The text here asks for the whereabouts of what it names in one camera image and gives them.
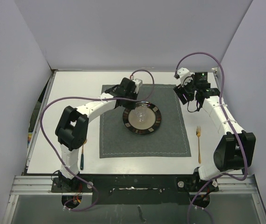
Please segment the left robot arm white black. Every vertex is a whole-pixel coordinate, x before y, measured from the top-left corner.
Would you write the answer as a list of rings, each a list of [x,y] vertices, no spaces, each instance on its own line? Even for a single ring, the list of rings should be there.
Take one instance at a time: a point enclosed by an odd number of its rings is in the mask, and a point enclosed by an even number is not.
[[[120,84],[107,89],[97,99],[77,108],[67,106],[64,109],[55,134],[61,144],[64,162],[58,175],[67,191],[75,191],[79,185],[74,175],[79,174],[78,151],[87,139],[89,123],[119,106],[133,109],[141,86],[140,79],[123,78]]]

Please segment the clear drinking glass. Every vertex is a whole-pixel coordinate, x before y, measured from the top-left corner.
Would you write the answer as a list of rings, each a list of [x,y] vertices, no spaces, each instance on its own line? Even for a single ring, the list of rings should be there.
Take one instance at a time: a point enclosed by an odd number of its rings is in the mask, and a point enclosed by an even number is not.
[[[149,119],[148,106],[146,101],[136,103],[133,110],[134,118],[138,123],[146,122]]]

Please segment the dark rimmed dinner plate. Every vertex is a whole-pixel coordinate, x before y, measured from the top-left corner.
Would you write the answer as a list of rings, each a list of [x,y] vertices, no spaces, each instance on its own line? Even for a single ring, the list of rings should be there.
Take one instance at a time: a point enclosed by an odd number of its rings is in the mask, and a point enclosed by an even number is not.
[[[157,131],[161,125],[161,112],[159,108],[148,101],[149,119],[146,122],[138,123],[133,114],[133,110],[125,109],[122,114],[122,119],[125,127],[132,133],[138,135],[148,135]]]

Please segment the gold fork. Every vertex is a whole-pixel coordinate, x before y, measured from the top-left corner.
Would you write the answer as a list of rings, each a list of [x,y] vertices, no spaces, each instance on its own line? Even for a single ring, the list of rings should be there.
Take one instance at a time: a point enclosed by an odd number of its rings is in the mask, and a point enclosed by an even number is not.
[[[202,160],[201,160],[201,151],[200,151],[200,137],[201,137],[201,127],[200,126],[196,127],[196,136],[197,136],[197,142],[198,142],[198,162],[199,162],[199,164],[201,164]]]

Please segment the grey cloth placemat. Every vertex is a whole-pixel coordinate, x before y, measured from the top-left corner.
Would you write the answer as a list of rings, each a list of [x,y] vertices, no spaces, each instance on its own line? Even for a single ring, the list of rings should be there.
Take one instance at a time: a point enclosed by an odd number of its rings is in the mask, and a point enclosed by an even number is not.
[[[180,100],[173,84],[145,84],[138,98],[147,99],[161,112],[161,124],[153,133],[131,132],[123,122],[123,107],[100,116],[100,158],[190,157],[191,151]]]

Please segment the gold spoon green handle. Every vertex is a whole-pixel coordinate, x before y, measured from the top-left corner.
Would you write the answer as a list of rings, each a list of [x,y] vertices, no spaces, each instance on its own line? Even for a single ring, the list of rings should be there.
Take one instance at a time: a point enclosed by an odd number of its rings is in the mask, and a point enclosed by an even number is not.
[[[86,142],[87,142],[87,140],[84,141],[82,148],[81,148],[80,170],[84,169],[84,146],[85,146]]]

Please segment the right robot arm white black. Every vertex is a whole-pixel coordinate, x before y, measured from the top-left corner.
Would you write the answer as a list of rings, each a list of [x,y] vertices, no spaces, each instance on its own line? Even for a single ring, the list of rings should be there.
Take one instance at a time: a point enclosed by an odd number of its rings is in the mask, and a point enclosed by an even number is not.
[[[218,88],[212,88],[207,72],[179,69],[175,78],[180,84],[174,92],[184,105],[196,101],[196,111],[203,109],[213,121],[221,140],[213,151],[213,158],[198,168],[199,175],[191,179],[192,187],[201,191],[208,180],[224,173],[251,166],[256,137],[246,132],[229,112]]]

